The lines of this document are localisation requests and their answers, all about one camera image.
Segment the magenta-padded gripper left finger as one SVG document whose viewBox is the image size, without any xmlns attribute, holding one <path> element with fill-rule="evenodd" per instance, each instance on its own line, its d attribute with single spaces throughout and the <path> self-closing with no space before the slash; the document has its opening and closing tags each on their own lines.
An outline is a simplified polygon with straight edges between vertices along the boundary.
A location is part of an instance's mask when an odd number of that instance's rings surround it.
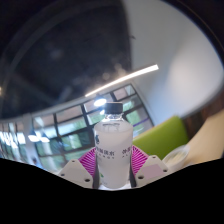
<svg viewBox="0 0 224 224">
<path fill-rule="evenodd" d="M 59 176 L 81 187 L 98 189 L 100 178 L 95 149 L 90 149 L 79 159 L 71 159 L 59 172 Z"/>
</svg>

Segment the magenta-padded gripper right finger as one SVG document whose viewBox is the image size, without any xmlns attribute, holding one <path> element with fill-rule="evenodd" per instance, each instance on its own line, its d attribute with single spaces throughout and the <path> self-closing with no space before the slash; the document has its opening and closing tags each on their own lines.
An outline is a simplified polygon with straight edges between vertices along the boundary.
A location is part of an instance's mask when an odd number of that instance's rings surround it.
<svg viewBox="0 0 224 224">
<path fill-rule="evenodd" d="M 169 168 L 158 156 L 149 156 L 140 148 L 132 146 L 130 163 L 130 184 L 132 188 L 143 187 L 170 173 Z"/>
</svg>

